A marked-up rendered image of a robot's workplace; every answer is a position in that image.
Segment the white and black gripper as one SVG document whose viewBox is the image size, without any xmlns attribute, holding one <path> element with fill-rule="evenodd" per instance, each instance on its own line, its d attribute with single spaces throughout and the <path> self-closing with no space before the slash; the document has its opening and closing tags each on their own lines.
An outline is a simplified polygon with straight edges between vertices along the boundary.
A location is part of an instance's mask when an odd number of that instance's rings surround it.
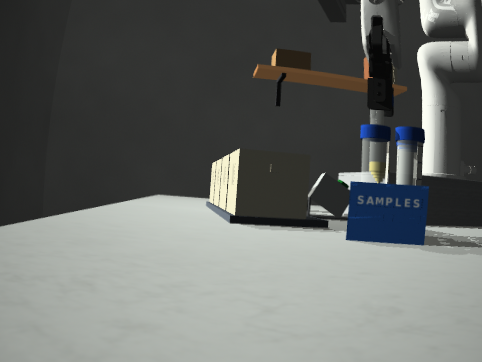
<svg viewBox="0 0 482 362">
<path fill-rule="evenodd" d="M 358 3 L 362 2 L 360 4 L 363 48 L 369 63 L 369 77 L 373 77 L 368 78 L 367 106 L 371 110 L 392 110 L 393 116 L 392 94 L 394 95 L 394 88 L 392 87 L 392 64 L 397 69 L 402 67 L 398 6 L 404 0 L 356 1 Z M 373 19 L 372 22 L 371 19 Z M 366 40 L 365 35 L 369 35 Z"/>
</svg>

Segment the beige bucket adapter with holes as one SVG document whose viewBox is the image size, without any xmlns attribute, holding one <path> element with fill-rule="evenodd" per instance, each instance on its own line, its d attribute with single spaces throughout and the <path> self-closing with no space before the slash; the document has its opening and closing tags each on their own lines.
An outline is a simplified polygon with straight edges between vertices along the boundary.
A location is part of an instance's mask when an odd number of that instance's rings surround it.
<svg viewBox="0 0 482 362">
<path fill-rule="evenodd" d="M 306 219 L 310 155 L 238 149 L 230 154 L 226 211 Z"/>
</svg>

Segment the blue tube rack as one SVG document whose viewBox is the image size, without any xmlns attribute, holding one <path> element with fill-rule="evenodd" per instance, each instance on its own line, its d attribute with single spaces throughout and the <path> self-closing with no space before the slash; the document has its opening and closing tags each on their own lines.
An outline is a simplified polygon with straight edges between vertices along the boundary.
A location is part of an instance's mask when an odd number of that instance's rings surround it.
<svg viewBox="0 0 482 362">
<path fill-rule="evenodd" d="M 350 183 L 346 240 L 424 245 L 429 186 Z"/>
</svg>

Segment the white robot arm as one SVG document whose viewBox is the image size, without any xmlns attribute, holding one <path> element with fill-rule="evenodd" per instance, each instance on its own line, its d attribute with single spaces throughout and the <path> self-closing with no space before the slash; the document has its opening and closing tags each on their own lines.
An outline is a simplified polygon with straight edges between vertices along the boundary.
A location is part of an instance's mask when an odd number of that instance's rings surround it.
<svg viewBox="0 0 482 362">
<path fill-rule="evenodd" d="M 330 22 L 346 22 L 346 4 L 360 4 L 318 1 Z M 469 40 L 430 42 L 418 50 L 425 130 L 422 175 L 466 179 L 465 174 L 475 175 L 477 169 L 461 161 L 461 101 L 450 84 L 482 82 L 482 6 L 477 0 L 420 0 L 420 12 L 427 36 Z"/>
</svg>

